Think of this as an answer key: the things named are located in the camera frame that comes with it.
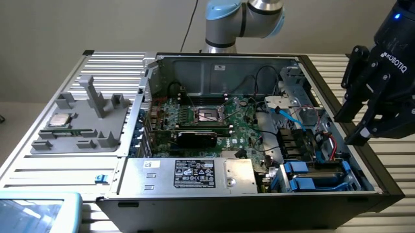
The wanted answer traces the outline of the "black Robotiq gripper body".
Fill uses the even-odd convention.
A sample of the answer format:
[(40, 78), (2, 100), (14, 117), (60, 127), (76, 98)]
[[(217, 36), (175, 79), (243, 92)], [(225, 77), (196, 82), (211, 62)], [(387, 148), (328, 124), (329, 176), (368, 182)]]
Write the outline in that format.
[(369, 82), (368, 102), (372, 137), (400, 139), (415, 133), (415, 2), (399, 0), (373, 36), (372, 59), (377, 62)]

